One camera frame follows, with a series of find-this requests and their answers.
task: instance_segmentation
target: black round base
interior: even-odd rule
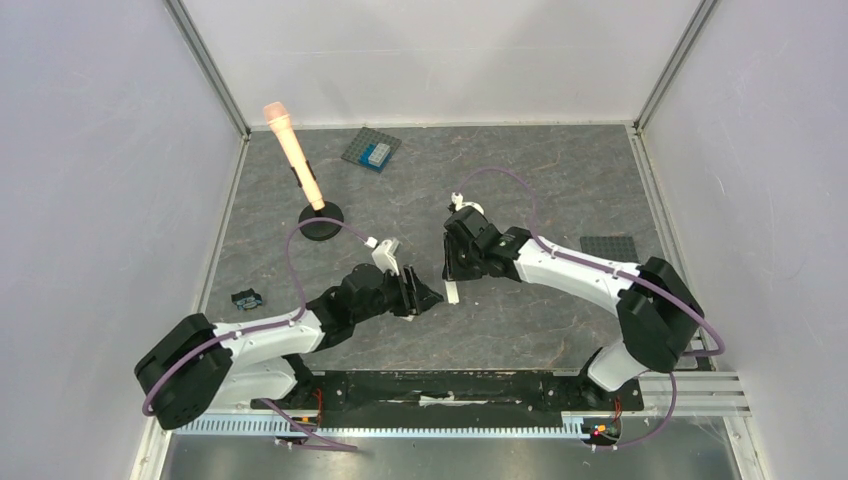
[[[339,208],[338,205],[332,202],[324,202],[324,208],[321,210],[313,210],[312,205],[307,205],[306,208],[300,212],[300,216],[297,218],[298,223],[308,220],[310,218],[332,218],[333,220],[338,220],[340,222],[344,221],[344,214],[342,214],[342,209]],[[324,240],[329,240],[336,236],[339,231],[341,231],[342,227],[336,225],[335,223],[330,222],[315,222],[310,223],[309,225],[304,225],[303,228],[300,229],[300,233],[303,234],[304,237],[312,240],[313,242],[323,242]]]

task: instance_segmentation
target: table surface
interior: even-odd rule
[[[507,167],[539,197],[539,229],[579,250],[581,236],[630,235],[640,260],[661,256],[630,142],[622,125],[382,129],[403,145],[382,174],[340,158],[357,130],[298,131],[325,199],[345,221],[378,239],[397,237],[401,263],[444,293],[443,223],[450,192],[470,172]],[[530,199],[498,174],[463,192],[502,231],[525,226]],[[254,133],[218,260],[206,313],[213,322],[248,321],[297,308],[284,238],[306,205],[276,138]],[[307,299],[337,285],[369,250],[341,233],[314,243],[298,236],[291,255]],[[230,295],[253,288],[265,299],[240,312]],[[304,357],[313,369],[579,368],[620,332],[593,304],[539,285],[485,278],[459,285],[461,302],[407,322],[390,314],[357,326],[346,342]]]

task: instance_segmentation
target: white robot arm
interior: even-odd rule
[[[398,267],[397,245],[395,239],[379,244],[372,253],[376,265],[355,267],[340,285],[307,302],[290,325],[283,322],[298,311],[241,323],[213,324],[202,313],[184,318],[136,365],[145,393],[187,352],[221,341],[165,380],[151,404],[162,428],[186,425],[208,408],[308,395],[312,373],[300,355],[347,340],[356,324],[369,318],[386,312],[407,318],[441,302],[442,296],[424,285],[412,267]]]
[[[585,364],[586,395],[604,397],[648,370],[670,372],[691,341],[697,323],[650,291],[615,274],[558,258],[543,249],[529,231],[511,227],[501,233],[477,204],[454,199],[445,222],[446,282],[489,275],[547,285],[603,307],[618,317],[622,337],[598,350]],[[642,277],[667,290],[703,315],[674,269],[662,259],[644,265],[614,262],[569,250],[540,237],[549,249],[609,266],[613,272]]]

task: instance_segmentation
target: small black object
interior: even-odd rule
[[[397,317],[421,315],[444,298],[404,265],[400,275],[370,263],[357,265],[338,287],[306,304],[321,321],[324,339],[314,351],[333,347],[353,335],[356,324],[386,312]]]
[[[340,222],[344,221],[344,214],[342,213],[342,209],[339,208],[333,202],[324,202],[324,208],[321,210],[314,210],[312,205],[307,205],[306,208],[300,212],[300,216],[297,218],[298,223],[303,222],[304,220],[308,220],[310,218],[332,218],[333,220],[338,220]],[[324,240],[329,240],[336,236],[339,231],[341,231],[342,227],[335,223],[330,222],[315,222],[310,223],[309,225],[304,225],[300,229],[300,233],[303,234],[304,237],[312,240],[313,242],[323,242]]]
[[[253,310],[262,305],[262,295],[254,292],[252,288],[230,295],[230,300],[239,310]]]
[[[639,263],[636,243],[633,237],[580,237],[580,250],[595,257],[614,262]]]
[[[489,275],[521,281],[515,260],[518,250],[531,238],[528,230],[510,227],[501,234],[482,213],[471,207],[455,212],[444,226],[443,280],[462,282]]]

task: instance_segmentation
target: blue lego brick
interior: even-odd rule
[[[385,143],[372,143],[359,156],[359,164],[375,172],[382,172],[391,157],[391,147]]]

